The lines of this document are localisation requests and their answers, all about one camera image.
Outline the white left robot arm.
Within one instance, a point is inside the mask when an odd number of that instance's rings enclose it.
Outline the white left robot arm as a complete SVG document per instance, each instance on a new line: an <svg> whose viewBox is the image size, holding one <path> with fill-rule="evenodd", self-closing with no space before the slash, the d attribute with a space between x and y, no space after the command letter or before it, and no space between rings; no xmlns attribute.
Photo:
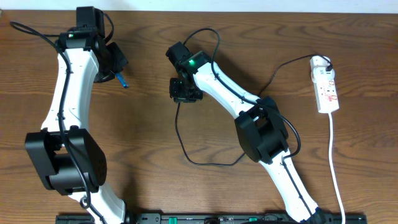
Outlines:
<svg viewBox="0 0 398 224"><path fill-rule="evenodd" d="M121 76L128 61L106 34L109 16L93 6L76 9L76 26L51 43L58 78L41 129L28 133L25 149L47 190L66 195L89 212L92 223L132 223L125 202L106 182L106 156L89 133L94 83Z"/></svg>

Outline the blue Galaxy smartphone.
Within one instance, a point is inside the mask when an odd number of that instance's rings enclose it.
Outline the blue Galaxy smartphone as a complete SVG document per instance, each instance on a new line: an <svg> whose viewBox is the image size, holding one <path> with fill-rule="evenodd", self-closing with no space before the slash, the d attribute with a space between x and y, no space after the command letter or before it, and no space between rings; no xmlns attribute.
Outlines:
<svg viewBox="0 0 398 224"><path fill-rule="evenodd" d="M119 80L120 84L122 84L124 88L129 88L129 84L122 73L116 73L115 77Z"/></svg>

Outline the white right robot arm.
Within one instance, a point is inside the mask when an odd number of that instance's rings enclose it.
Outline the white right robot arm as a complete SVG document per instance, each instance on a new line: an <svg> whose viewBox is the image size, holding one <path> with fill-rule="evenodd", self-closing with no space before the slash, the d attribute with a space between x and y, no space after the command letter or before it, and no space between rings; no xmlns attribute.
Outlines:
<svg viewBox="0 0 398 224"><path fill-rule="evenodd" d="M292 162L289 122L272 98L259 98L226 76L204 52L192 54L177 42L165 53L178 73L171 78L174 102L194 103L207 93L233 117L239 144L252 161L268 172L281 194L288 216L299 223L325 223L326 216L307 192Z"/></svg>

